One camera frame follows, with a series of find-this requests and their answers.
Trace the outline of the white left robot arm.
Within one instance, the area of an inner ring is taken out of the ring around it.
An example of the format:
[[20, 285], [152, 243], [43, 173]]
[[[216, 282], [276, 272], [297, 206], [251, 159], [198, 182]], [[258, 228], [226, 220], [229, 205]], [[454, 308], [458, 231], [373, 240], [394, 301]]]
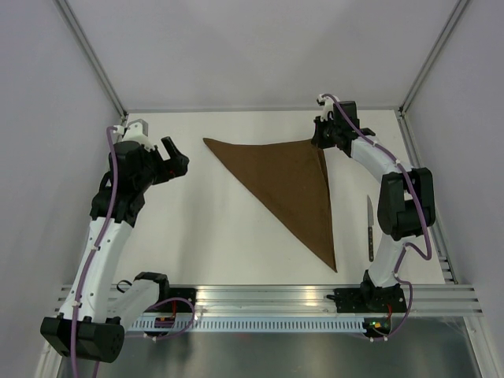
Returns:
[[124, 139], [113, 144], [109, 171], [91, 202], [88, 240], [80, 267], [57, 315], [40, 326], [44, 339], [73, 362], [111, 363], [124, 345], [126, 331], [147, 310], [162, 312], [172, 302], [163, 273], [141, 272], [118, 300], [109, 299], [120, 256], [145, 205], [146, 191], [187, 173], [189, 159], [170, 137], [156, 146]]

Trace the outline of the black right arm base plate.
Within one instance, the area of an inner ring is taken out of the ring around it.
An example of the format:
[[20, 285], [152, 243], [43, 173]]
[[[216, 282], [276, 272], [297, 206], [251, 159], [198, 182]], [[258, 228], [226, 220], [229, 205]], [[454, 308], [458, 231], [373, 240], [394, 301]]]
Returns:
[[400, 286], [365, 291], [361, 288], [336, 288], [326, 299], [335, 303], [337, 313], [404, 313], [406, 299]]

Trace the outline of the steel table knife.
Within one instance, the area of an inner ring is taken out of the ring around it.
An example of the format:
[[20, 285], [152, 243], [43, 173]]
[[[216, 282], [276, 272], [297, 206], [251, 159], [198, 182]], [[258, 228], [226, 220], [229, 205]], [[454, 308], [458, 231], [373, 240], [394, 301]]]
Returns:
[[374, 216], [373, 216], [373, 206], [372, 200], [367, 196], [367, 233], [368, 233], [368, 256], [369, 261], [374, 262], [374, 238], [373, 238], [373, 226], [374, 226]]

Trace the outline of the brown cloth napkin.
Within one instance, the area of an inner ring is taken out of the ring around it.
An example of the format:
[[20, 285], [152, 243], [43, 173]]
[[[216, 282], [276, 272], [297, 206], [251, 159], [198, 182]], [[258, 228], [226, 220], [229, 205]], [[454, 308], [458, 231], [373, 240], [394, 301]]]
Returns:
[[309, 140], [240, 145], [204, 138], [220, 163], [333, 271], [332, 204], [323, 150]]

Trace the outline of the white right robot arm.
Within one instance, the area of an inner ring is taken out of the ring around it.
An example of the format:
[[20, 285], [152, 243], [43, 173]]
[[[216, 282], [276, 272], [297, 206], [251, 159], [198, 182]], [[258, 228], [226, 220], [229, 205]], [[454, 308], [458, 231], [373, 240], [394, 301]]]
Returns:
[[382, 237], [371, 265], [357, 288], [336, 289], [328, 299], [338, 313], [405, 313], [407, 297], [398, 276], [406, 250], [413, 239], [424, 237], [425, 250], [419, 255], [432, 259], [428, 228], [435, 223], [432, 173], [401, 161], [381, 144], [369, 128], [361, 128], [357, 105], [341, 102], [331, 94], [321, 94], [322, 108], [314, 120], [311, 143], [322, 150], [336, 147], [361, 164], [379, 183], [380, 193], [374, 218]]

